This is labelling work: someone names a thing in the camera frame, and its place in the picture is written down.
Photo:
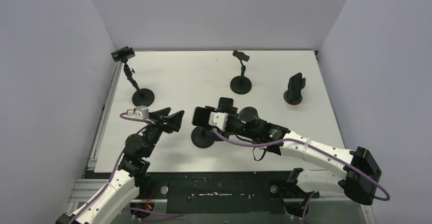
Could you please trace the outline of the black smartphone white edge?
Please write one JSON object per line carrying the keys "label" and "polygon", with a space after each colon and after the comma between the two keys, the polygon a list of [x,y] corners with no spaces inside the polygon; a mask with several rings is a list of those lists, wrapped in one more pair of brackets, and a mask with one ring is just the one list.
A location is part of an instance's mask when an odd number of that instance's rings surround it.
{"label": "black smartphone white edge", "polygon": [[199,107],[197,106],[194,109],[193,117],[192,117],[192,125],[202,128],[210,127],[209,118],[210,114],[215,111],[214,107],[205,106]]}

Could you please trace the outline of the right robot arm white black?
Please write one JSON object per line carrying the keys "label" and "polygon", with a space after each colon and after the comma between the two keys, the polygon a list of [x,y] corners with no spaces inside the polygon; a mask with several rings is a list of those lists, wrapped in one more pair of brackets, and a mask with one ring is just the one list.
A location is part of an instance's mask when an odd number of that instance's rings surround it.
{"label": "right robot arm white black", "polygon": [[220,106],[208,120],[213,132],[228,142],[230,135],[249,141],[245,147],[262,148],[277,155],[301,159],[319,170],[293,170],[286,183],[287,192],[299,197],[305,192],[332,191],[345,194],[352,201],[372,205],[382,171],[372,153],[363,147],[356,150],[337,148],[303,137],[294,131],[259,117],[257,109],[245,107],[238,111],[229,98],[221,98]]}

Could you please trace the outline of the black round-base phone stand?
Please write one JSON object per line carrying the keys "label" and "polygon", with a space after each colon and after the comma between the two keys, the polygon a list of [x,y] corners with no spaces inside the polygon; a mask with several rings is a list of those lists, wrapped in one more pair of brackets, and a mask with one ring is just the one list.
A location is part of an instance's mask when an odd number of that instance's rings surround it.
{"label": "black round-base phone stand", "polygon": [[244,62],[248,62],[250,56],[238,50],[233,50],[232,55],[239,60],[241,68],[240,76],[236,76],[230,81],[230,89],[239,95],[247,94],[252,89],[252,82],[245,76],[246,66]]}

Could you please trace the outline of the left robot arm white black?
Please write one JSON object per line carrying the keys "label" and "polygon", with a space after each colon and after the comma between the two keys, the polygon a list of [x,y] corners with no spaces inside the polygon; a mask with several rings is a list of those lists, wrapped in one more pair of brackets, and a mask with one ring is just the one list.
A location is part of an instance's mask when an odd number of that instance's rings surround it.
{"label": "left robot arm white black", "polygon": [[103,186],[80,208],[62,214],[57,223],[111,223],[130,202],[145,198],[151,191],[149,158],[163,133],[179,132],[184,111],[170,113],[166,107],[150,112],[146,106],[120,113],[120,118],[143,122],[145,126],[129,135],[114,168]]}

